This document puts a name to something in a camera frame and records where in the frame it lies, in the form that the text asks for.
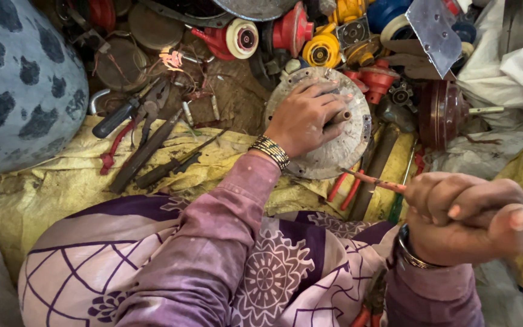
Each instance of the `black bangle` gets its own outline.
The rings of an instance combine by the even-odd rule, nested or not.
[[[281,171],[284,171],[286,166],[290,163],[290,158],[284,149],[282,149],[276,142],[272,141],[271,138],[264,135],[258,137],[249,148],[260,150],[269,155],[278,164]]]
[[[423,269],[437,269],[447,267],[425,262],[421,260],[421,258],[416,256],[414,253],[409,251],[409,227],[407,226],[407,224],[401,226],[401,228],[399,229],[399,234],[397,235],[397,239],[399,241],[399,252],[401,257],[403,258],[403,260],[405,260],[405,262],[407,262],[411,266]]]

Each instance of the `screwdriver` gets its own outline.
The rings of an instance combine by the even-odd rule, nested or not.
[[[113,130],[115,130],[122,122],[124,122],[128,116],[138,108],[141,104],[138,102],[142,99],[150,89],[160,80],[156,78],[151,84],[147,85],[142,89],[136,96],[130,97],[126,100],[124,105],[117,108],[113,112],[109,113],[108,116],[104,117],[94,128],[92,134],[97,138],[105,138]]]
[[[413,148],[411,149],[409,163],[407,164],[407,170],[405,170],[405,175],[403,177],[403,185],[407,182],[407,176],[409,175],[409,169],[411,169],[411,162],[413,161],[413,156],[415,155],[416,145],[417,140],[415,140],[415,143],[413,143]],[[401,215],[401,211],[403,210],[403,198],[404,196],[402,193],[395,193],[395,200],[393,201],[393,204],[390,207],[389,219],[387,219],[390,223],[393,223],[395,225],[399,223],[399,216]]]

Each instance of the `round metal plate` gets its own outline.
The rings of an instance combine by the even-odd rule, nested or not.
[[[229,13],[253,21],[266,21],[281,17],[294,8],[294,5],[298,1],[299,0],[213,0],[213,2]]]
[[[265,108],[265,126],[282,100],[302,80],[338,80],[340,94],[353,94],[348,109],[352,118],[346,122],[342,135],[322,147],[293,158],[286,168],[287,173],[309,179],[329,179],[340,175],[340,167],[352,167],[365,151],[371,132],[371,115],[367,101],[359,87],[342,73],[324,67],[304,68],[288,76],[271,94]]]

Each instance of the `person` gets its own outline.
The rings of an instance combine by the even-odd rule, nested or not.
[[[353,100],[310,80],[193,203],[117,198],[52,225],[21,269],[32,326],[349,326],[386,273],[388,326],[482,326],[471,264],[523,252],[523,190],[433,172],[406,187],[406,227],[314,211],[263,216],[288,157],[338,137]]]

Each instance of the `hand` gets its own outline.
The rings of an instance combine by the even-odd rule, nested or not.
[[[344,122],[324,128],[324,124],[346,109],[352,94],[324,94],[334,90],[338,81],[319,83],[305,80],[276,108],[264,135],[276,142],[290,158],[306,154],[337,138]]]
[[[523,189],[512,180],[425,173],[404,197],[410,248],[428,263],[478,264],[523,253]]]

